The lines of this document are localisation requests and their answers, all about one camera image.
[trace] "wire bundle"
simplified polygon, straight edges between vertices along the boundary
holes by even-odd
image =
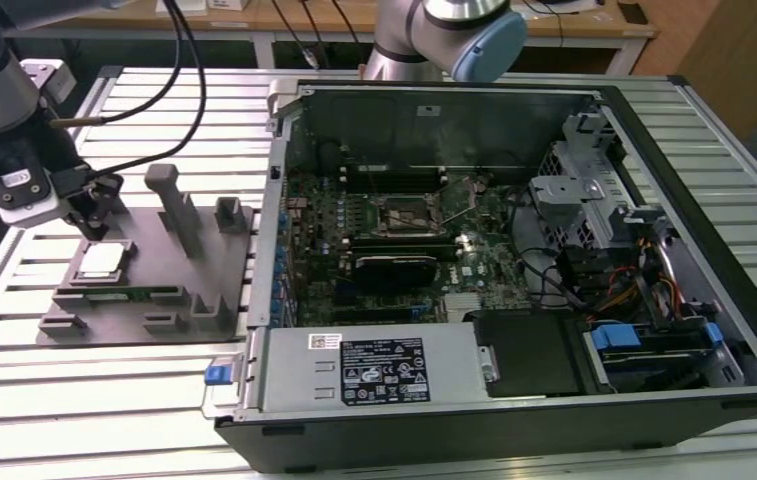
[[[204,60],[201,57],[200,46],[197,39],[194,38],[194,32],[192,31],[192,27],[189,22],[186,21],[186,17],[180,9],[180,5],[177,4],[177,0],[164,0],[165,6],[168,8],[168,13],[170,14],[172,22],[174,25],[174,33],[177,34],[177,54],[176,54],[176,61],[174,61],[174,71],[172,72],[170,78],[162,87],[162,90],[138,107],[128,110],[124,113],[113,115],[110,117],[86,117],[86,118],[70,118],[70,119],[57,119],[50,122],[50,126],[53,128],[73,128],[73,127],[85,127],[85,126],[98,126],[106,125],[109,123],[118,122],[121,120],[126,120],[128,118],[138,115],[140,113],[148,111],[170,93],[177,80],[180,78],[180,74],[182,72],[181,60],[182,60],[182,39],[184,39],[184,32],[185,36],[189,39],[189,48],[192,51],[192,56],[194,57],[194,63],[197,65],[200,82],[201,82],[201,101],[197,110],[197,117],[194,118],[194,122],[192,123],[192,127],[189,128],[189,132],[186,133],[184,139],[180,143],[168,151],[152,155],[149,157],[140,158],[138,160],[133,160],[126,163],[121,163],[113,167],[109,167],[104,170],[92,172],[89,175],[88,180],[93,181],[97,178],[117,173],[128,168],[137,167],[140,165],[145,165],[152,163],[157,160],[164,158],[169,158],[177,155],[186,147],[194,135],[197,134],[198,129],[201,128],[201,124],[204,123],[204,115],[206,114],[206,102],[209,98],[209,92],[206,88],[206,70],[204,68]]]

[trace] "robotic arm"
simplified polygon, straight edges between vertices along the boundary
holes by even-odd
[[[509,0],[381,0],[371,80],[493,82],[527,41]]]
[[[17,58],[5,34],[117,9],[134,0],[0,0],[0,217],[28,228],[64,218],[90,240],[122,186],[116,174],[92,169]],[[376,50],[368,78],[491,82],[509,69],[527,38],[527,24],[509,0],[380,0]]]
[[[5,34],[72,18],[129,0],[0,0],[0,216],[30,227],[56,218],[77,225],[92,239],[102,238],[101,213],[122,179],[104,177],[85,186],[90,167],[73,139],[49,126],[56,118],[29,75],[5,44]]]

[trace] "cable connector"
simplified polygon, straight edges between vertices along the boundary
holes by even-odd
[[[316,56],[316,54],[307,48],[301,50],[301,53],[304,53],[304,59],[311,64],[311,67],[313,67],[313,70],[319,70],[321,68],[321,65],[320,65],[320,59]]]

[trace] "blue latch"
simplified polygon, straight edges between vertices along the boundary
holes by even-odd
[[[633,325],[621,323],[597,327],[592,332],[592,340],[595,340],[595,347],[599,350],[620,347],[640,347],[643,345]]]
[[[210,365],[204,376],[206,385],[233,385],[233,367],[230,365]]]
[[[723,331],[716,323],[708,322],[704,326],[706,332],[708,332],[708,337],[711,337],[711,343],[716,347],[726,342],[726,337],[723,336]]]

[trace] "black cable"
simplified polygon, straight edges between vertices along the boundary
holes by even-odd
[[[311,7],[308,7],[308,0],[299,1],[301,2],[301,6],[304,7],[304,13],[308,14],[308,20],[311,20],[311,26],[313,27],[313,32],[316,33],[316,40],[320,44],[321,57],[325,59],[325,68],[331,68],[331,59],[328,58],[328,50],[325,49],[325,42],[323,41],[323,33],[320,32],[320,27],[316,25],[316,19],[313,18]]]
[[[347,27],[349,27],[349,33],[352,33],[352,38],[355,39],[355,44],[357,45],[357,54],[359,58],[361,59],[361,65],[364,65],[367,63],[367,60],[364,58],[364,45],[361,45],[361,40],[360,38],[357,38],[357,33],[355,32],[355,27],[352,26],[352,22],[349,21],[349,16],[347,15],[347,12],[344,12],[343,7],[340,6],[340,2],[337,0],[331,0],[331,2],[335,4],[335,7],[340,12],[343,21],[347,22]]]
[[[304,42],[299,38],[299,34],[296,33],[296,29],[293,28],[293,26],[289,23],[289,19],[287,18],[287,15],[284,14],[284,10],[281,9],[281,6],[279,5],[277,0],[272,0],[272,5],[275,5],[275,9],[277,10],[277,14],[281,17],[281,20],[284,21],[284,25],[287,25],[287,30],[289,30],[289,34],[293,36],[293,39],[296,40],[296,45],[299,45],[299,50],[301,50],[301,55],[304,56],[305,60],[311,64],[311,66],[315,69],[319,70],[320,67],[321,67],[320,61],[316,58],[316,55],[313,55],[313,52],[311,52],[311,50],[308,50],[307,45],[304,44]]]
[[[150,162],[154,162],[157,160],[177,155],[182,151],[182,149],[186,148],[186,145],[194,138],[194,134],[197,133],[198,129],[201,128],[201,124],[204,123],[204,115],[206,114],[206,101],[209,98],[209,92],[206,88],[206,69],[204,68],[204,59],[201,57],[198,42],[197,39],[194,38],[194,32],[192,32],[192,27],[189,25],[189,22],[186,21],[186,17],[182,14],[182,10],[180,9],[180,5],[177,5],[177,0],[164,0],[164,1],[165,1],[165,5],[169,7],[168,11],[173,16],[177,17],[180,21],[180,25],[182,25],[182,29],[185,30],[186,37],[189,38],[189,47],[192,50],[192,56],[194,57],[194,63],[197,64],[197,73],[201,80],[201,104],[197,110],[197,117],[194,119],[194,123],[192,124],[192,128],[186,133],[186,136],[184,137],[180,144],[174,148],[157,155],[140,158],[138,160],[133,160],[132,162],[122,163],[104,170],[100,170],[98,172],[93,172],[89,180],[94,180],[98,177],[102,177],[104,175],[110,175],[113,173],[120,172],[121,170],[126,170],[128,168],[137,167],[140,165],[148,164]]]
[[[275,9],[277,10],[277,14],[281,17],[281,20],[284,21],[284,25],[287,25],[287,30],[289,30],[289,34],[293,36],[293,39],[296,40],[296,44],[299,45],[299,48],[301,49],[301,51],[307,51],[307,47],[304,46],[304,43],[301,42],[301,39],[299,38],[299,34],[296,33],[296,30],[293,29],[293,26],[289,24],[289,20],[287,19],[287,15],[284,15],[284,10],[281,9],[281,6],[277,3],[277,0],[272,0],[272,5],[275,5]]]
[[[548,12],[543,12],[541,10],[536,9],[531,4],[528,0],[524,0],[524,3],[527,4],[527,6],[529,7],[529,9],[541,14],[541,15],[547,15]],[[565,46],[565,29],[563,28],[563,13],[557,12],[556,10],[553,10],[553,7],[551,7],[551,5],[548,5],[547,3],[543,3],[543,5],[547,7],[548,10],[551,10],[551,14],[556,15],[556,21],[560,25],[560,48],[563,48]],[[571,12],[568,15],[575,15],[579,12]]]
[[[177,84],[177,80],[180,79],[180,74],[182,73],[182,64],[181,64],[181,60],[182,60],[182,29],[180,28],[180,21],[177,19],[177,15],[174,15],[174,12],[172,11],[172,5],[170,5],[169,0],[165,0],[165,6],[168,7],[168,12],[170,13],[172,22],[174,24],[174,33],[177,34],[177,54],[176,54],[176,60],[174,60],[174,71],[170,74],[170,78],[168,79],[168,82],[165,83],[165,86],[162,87],[162,90],[160,90],[160,93],[157,93],[146,102],[144,102],[136,108],[125,111],[124,113],[118,113],[117,115],[113,115],[110,117],[102,117],[102,124],[104,125],[106,123],[114,123],[114,122],[120,122],[121,120],[126,120],[128,118],[138,115],[141,112],[146,112],[150,109],[150,107],[153,107],[153,105],[156,105],[160,102],[160,100],[162,100],[168,96],[172,89],[174,88],[174,85]]]

